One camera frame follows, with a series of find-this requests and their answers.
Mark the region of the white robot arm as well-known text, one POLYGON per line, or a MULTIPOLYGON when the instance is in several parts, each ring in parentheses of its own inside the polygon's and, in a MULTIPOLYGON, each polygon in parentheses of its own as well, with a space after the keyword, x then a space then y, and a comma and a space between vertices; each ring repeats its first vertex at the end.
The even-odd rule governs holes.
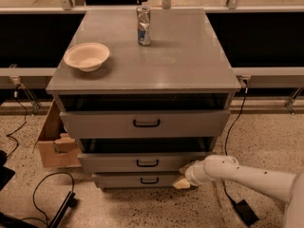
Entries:
POLYGON ((297 174, 240 165, 232 156, 210 155, 180 169, 176 189, 201 186, 208 181, 234 181, 286 204, 283 228, 304 228, 304 170, 297 174))

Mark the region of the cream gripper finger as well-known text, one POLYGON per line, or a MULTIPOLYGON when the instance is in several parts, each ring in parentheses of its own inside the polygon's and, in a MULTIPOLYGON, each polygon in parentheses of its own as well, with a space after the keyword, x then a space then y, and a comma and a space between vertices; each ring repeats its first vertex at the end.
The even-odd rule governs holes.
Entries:
POLYGON ((188 189, 191 187, 191 184, 185 176, 180 176, 173 182, 173 186, 176 189, 188 189))
POLYGON ((185 172, 186 172, 186 170, 187 170, 188 168, 190 168, 193 164, 194 164, 193 162, 187 163, 185 166, 183 166, 183 167, 181 167, 181 168, 179 169, 179 172, 180 172, 182 175, 184 175, 185 172))

